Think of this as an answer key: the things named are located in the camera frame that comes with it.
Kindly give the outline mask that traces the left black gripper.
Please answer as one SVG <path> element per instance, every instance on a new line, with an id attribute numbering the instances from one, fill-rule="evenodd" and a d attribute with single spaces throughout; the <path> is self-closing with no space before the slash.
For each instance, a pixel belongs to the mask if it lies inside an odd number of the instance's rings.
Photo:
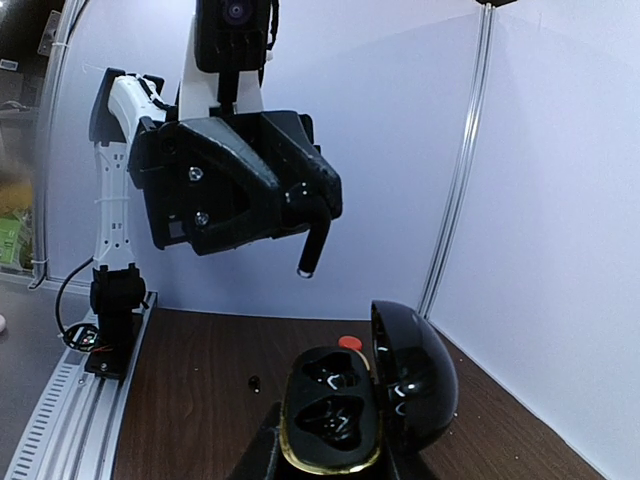
<path id="1" fill-rule="evenodd" d="M 340 175 L 314 141 L 313 120 L 291 110 L 139 121 L 129 171 L 153 242 L 199 256 L 300 233 L 320 247 L 320 197 L 343 213 Z"/>

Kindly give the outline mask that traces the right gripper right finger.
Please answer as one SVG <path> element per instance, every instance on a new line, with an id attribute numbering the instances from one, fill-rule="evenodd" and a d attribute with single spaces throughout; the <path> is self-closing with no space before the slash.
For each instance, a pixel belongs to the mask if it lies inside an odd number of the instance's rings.
<path id="1" fill-rule="evenodd" d="M 386 480 L 411 480 L 411 469 L 405 458 L 396 453 L 389 445 L 384 449 L 384 478 Z"/>

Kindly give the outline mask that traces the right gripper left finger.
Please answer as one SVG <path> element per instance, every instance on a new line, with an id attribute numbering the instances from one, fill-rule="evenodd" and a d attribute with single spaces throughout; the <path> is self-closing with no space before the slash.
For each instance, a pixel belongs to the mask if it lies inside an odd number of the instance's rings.
<path id="1" fill-rule="evenodd" d="M 236 463 L 228 480 L 276 480 L 284 478 L 280 446 L 281 403 L 275 402 Z"/>

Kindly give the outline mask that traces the black wireless earbud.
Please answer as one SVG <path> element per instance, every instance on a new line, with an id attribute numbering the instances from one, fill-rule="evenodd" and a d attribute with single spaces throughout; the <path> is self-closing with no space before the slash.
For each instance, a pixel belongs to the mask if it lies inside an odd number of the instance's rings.
<path id="1" fill-rule="evenodd" d="M 297 267 L 300 277 L 313 277 L 329 234 L 331 221 L 331 212 L 325 199 L 307 182 L 300 182 L 285 193 L 284 225 L 290 229 L 304 226 L 308 231 Z"/>

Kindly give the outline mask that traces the black earbud charging case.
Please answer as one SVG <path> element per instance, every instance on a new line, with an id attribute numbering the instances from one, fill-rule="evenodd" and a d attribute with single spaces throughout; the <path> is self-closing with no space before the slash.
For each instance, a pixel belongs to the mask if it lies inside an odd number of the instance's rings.
<path id="1" fill-rule="evenodd" d="M 345 346 L 301 353 L 288 375 L 279 443 L 310 476 L 371 476 L 382 457 L 417 454 L 451 424 L 454 362 L 437 331 L 409 306 L 371 304 L 372 364 Z"/>

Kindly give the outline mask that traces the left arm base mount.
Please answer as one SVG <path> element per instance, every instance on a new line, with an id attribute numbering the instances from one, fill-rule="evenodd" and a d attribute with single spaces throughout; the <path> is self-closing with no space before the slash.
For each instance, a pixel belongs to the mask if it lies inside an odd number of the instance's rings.
<path id="1" fill-rule="evenodd" d="M 89 354 L 84 371 L 98 378 L 124 381 L 135 368 L 138 348 L 156 305 L 157 293 L 149 292 L 144 304 L 132 312 L 132 320 L 125 327 L 124 339 L 115 344 L 100 340 L 98 347 Z"/>

